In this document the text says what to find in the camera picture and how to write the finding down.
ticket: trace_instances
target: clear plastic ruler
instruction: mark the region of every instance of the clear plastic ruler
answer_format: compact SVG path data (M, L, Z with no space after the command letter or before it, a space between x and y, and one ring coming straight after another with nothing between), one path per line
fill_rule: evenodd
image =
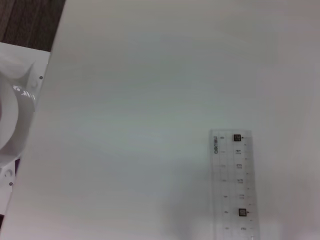
M214 240L260 240L252 135L211 130Z

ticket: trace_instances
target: ruler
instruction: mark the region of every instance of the ruler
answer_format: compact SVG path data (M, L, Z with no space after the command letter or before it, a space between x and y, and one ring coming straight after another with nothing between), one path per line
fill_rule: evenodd
M259 240L252 135L210 131L214 240Z

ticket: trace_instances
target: black square marking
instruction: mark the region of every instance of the black square marking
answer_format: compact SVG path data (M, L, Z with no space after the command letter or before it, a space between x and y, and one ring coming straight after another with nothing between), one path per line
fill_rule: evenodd
M241 142L241 134L234 134L233 135L233 140L235 141L235 142Z
M246 217L247 216L247 209L239 208L239 217Z

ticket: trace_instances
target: white table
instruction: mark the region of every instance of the white table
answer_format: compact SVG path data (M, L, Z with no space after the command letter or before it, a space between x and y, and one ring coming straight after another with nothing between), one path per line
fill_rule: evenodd
M252 130L261 239L319 239L319 10L66 1L0 239L212 239L211 128Z

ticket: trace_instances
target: dark wood surface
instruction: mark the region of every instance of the dark wood surface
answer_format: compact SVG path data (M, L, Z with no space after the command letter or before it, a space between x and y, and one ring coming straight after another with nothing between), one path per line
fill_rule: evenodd
M0 0L0 42L50 52L66 0Z

